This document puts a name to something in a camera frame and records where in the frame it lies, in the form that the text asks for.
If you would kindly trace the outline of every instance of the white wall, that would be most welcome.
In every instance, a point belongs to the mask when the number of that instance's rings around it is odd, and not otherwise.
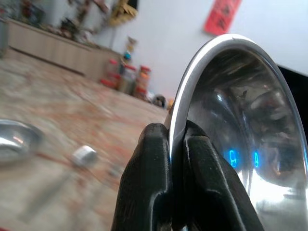
[[[55,0],[53,22],[65,12],[66,0]],[[133,64],[152,69],[150,90],[174,97],[182,74],[211,35],[203,25],[214,0],[139,0],[138,17],[115,30],[113,50],[123,53],[127,36],[139,41]],[[278,64],[308,75],[308,1],[242,0],[230,33],[249,37]],[[97,42],[109,47],[112,29]]]

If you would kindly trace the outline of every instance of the blue light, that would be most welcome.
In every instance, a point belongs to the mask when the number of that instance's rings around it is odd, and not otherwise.
[[[259,167],[259,153],[255,152],[255,167]]]
[[[237,161],[236,161],[236,152],[234,150],[229,151],[229,158],[230,158],[230,164],[232,167],[237,166]]]

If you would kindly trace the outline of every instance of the wooden cabinet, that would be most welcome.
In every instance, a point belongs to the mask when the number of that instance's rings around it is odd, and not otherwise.
[[[108,59],[119,54],[96,49],[15,20],[9,21],[9,49],[78,72],[93,80],[104,73]]]

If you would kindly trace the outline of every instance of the clutter on cabinet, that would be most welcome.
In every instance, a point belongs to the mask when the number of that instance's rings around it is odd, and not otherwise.
[[[128,37],[128,43],[126,45],[126,51],[123,55],[123,63],[128,64],[131,61],[131,54],[134,51],[135,45],[137,43],[137,40]]]
[[[17,19],[19,16],[19,4],[16,1],[9,1],[6,4],[0,2],[0,18],[7,20],[8,18]]]
[[[45,11],[37,3],[22,0],[20,3],[21,21],[34,26],[39,26],[45,16]]]
[[[121,77],[118,90],[119,92],[131,95],[135,88],[136,68],[130,65],[125,65],[124,68],[124,74]]]
[[[118,26],[126,23],[137,16],[138,0],[119,0],[113,8],[109,25]]]
[[[101,83],[105,86],[116,89],[119,85],[121,75],[118,73],[119,69],[118,61],[114,59],[109,59],[105,68],[105,74]]]
[[[79,42],[94,44],[94,35],[108,24],[114,0],[68,0],[71,8],[67,17],[75,24]]]

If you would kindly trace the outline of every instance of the stainless steel bowl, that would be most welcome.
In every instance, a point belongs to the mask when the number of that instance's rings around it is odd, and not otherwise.
[[[0,164],[26,159],[35,154],[43,133],[19,121],[0,119]]]
[[[237,171],[265,230],[308,230],[305,134],[281,72],[259,46],[222,35],[189,63],[165,122],[175,176],[187,119]]]

